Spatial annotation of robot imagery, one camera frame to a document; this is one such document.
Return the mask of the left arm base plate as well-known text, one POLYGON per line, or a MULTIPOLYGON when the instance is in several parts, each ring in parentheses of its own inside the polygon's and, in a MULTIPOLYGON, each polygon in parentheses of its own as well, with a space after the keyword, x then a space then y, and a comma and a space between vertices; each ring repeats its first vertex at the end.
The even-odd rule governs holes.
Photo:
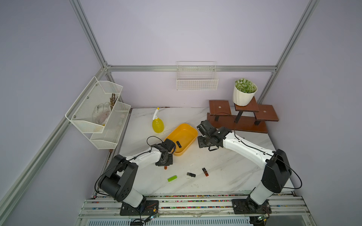
POLYGON ((146 200, 139 207, 133 207, 127 203, 122 203, 120 216, 152 216, 158 213, 159 201, 146 200))

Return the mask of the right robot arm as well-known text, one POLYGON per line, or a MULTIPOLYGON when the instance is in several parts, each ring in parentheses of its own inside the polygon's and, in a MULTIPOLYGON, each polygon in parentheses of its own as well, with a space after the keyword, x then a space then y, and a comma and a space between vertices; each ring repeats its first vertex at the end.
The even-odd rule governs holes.
POLYGON ((273 194, 283 191, 293 173, 284 151, 262 148, 236 135, 231 129, 215 128, 208 120, 202 121, 197 129, 201 133, 198 137, 199 148, 207 147, 209 151, 220 147, 229 149, 264 170, 261 182, 247 197, 249 205, 262 206, 273 194))

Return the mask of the red swivel usb drive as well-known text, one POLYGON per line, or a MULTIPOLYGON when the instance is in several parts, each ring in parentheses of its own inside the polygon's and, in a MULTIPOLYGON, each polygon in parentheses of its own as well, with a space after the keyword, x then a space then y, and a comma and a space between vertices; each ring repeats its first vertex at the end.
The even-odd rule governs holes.
POLYGON ((203 173, 205 174, 205 176, 208 177, 209 174, 208 174, 207 170, 205 168, 202 168, 202 170, 203 170, 203 173))

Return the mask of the green usb flash drive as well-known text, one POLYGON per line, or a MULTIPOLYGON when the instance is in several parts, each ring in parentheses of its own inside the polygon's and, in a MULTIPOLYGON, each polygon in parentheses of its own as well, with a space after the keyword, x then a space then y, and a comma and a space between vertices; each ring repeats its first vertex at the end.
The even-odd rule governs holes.
POLYGON ((174 175, 172 177, 169 177, 167 180, 168 180, 168 182, 171 182, 171 181, 176 180, 177 178, 178 178, 177 175, 174 175))

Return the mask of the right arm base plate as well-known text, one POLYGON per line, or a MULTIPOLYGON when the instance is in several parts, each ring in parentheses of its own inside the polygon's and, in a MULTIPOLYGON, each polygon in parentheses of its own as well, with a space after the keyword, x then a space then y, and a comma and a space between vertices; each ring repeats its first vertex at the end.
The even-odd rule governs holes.
POLYGON ((270 214, 271 208, 269 201, 263 204, 257 204, 252 199, 233 199, 232 207, 235 214, 270 214))

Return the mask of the grey clear-cap usb drive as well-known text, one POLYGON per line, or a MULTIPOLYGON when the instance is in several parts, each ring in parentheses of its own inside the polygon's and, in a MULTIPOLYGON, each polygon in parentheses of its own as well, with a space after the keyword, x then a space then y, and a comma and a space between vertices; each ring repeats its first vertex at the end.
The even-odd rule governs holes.
POLYGON ((195 175, 195 174, 193 174, 193 173, 191 173, 191 172, 187 172, 187 176, 189 176, 189 177, 193 177, 193 178, 195 178, 195 177, 196 177, 196 175, 195 175))

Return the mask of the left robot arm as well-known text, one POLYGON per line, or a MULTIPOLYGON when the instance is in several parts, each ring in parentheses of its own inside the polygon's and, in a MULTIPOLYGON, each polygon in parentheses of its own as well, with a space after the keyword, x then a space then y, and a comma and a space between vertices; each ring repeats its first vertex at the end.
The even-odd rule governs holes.
POLYGON ((95 183, 96 193, 99 194, 101 189, 117 202, 124 202, 143 212, 147 198, 133 188, 137 171, 152 164, 158 167, 172 165, 176 148, 177 145, 172 140, 166 139, 132 156, 114 156, 95 183))

